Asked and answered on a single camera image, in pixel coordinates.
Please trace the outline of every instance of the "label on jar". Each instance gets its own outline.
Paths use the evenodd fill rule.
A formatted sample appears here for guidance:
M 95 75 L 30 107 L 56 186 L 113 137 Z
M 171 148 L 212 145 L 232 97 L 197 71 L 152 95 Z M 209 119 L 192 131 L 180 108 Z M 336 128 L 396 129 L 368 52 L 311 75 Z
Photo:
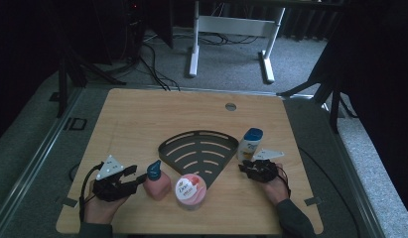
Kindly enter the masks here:
M 198 185 L 187 178 L 180 178 L 176 184 L 176 196 L 180 200 L 191 198 L 198 191 Z

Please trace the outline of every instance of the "blue bottle cap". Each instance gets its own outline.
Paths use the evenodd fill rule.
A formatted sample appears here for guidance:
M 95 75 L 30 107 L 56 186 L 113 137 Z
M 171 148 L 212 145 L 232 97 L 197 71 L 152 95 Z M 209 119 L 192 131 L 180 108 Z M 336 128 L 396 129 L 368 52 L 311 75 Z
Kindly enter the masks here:
M 161 161 L 158 160 L 157 162 L 151 164 L 147 169 L 147 176 L 150 180 L 158 180 L 161 177 L 161 170 L 160 170 Z
M 259 141 L 262 139 L 263 131 L 258 128 L 250 128 L 246 134 L 244 134 L 244 140 L 246 141 Z

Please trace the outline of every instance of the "desk leg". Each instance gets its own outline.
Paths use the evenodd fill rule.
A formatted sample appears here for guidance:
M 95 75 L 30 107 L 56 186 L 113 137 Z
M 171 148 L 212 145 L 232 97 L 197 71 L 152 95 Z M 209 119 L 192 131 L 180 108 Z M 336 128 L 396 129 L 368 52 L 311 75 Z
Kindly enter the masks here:
M 269 57 L 271 56 L 272 48 L 274 47 L 275 40 L 277 39 L 278 31 L 281 26 L 281 20 L 284 16 L 284 11 L 285 8 L 282 8 L 280 16 L 275 20 L 274 29 L 272 29 L 272 35 L 269 39 L 268 47 L 266 48 L 266 51 L 262 51 L 262 63 L 265 67 L 266 80 L 271 83 L 275 81 L 275 78 L 272 70 L 271 59 Z
M 200 33 L 200 2 L 195 2 L 195 22 L 194 22 L 194 46 L 192 48 L 191 68 L 189 75 L 196 77 L 198 73 L 198 57 L 200 56 L 200 46 L 198 45 L 198 37 Z

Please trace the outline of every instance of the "hand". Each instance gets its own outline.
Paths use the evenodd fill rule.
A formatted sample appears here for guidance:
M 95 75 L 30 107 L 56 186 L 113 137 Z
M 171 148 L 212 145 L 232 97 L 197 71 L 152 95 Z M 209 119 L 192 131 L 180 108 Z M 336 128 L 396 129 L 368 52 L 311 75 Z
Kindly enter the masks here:
M 115 201 L 100 200 L 92 192 L 94 180 L 89 183 L 89 195 L 85 199 L 85 214 L 83 222 L 95 224 L 111 224 L 117 209 L 129 198 L 123 197 Z
M 284 174 L 282 164 L 276 164 L 278 169 L 278 176 L 284 180 L 287 180 L 286 175 Z M 276 206 L 278 203 L 285 199 L 289 199 L 288 188 L 284 184 L 284 180 L 278 177 L 270 180 L 268 182 L 260 182 L 263 190 L 265 191 L 268 199 Z

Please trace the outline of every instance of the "white bottle with blue cap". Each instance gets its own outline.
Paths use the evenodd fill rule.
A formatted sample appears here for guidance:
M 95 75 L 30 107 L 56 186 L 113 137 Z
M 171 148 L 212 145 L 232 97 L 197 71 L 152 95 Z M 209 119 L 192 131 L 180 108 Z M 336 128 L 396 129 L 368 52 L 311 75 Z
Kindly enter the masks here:
M 253 158 L 262 136 L 263 131 L 258 128 L 250 128 L 246 134 L 244 134 L 237 148 L 237 158 L 241 162 Z

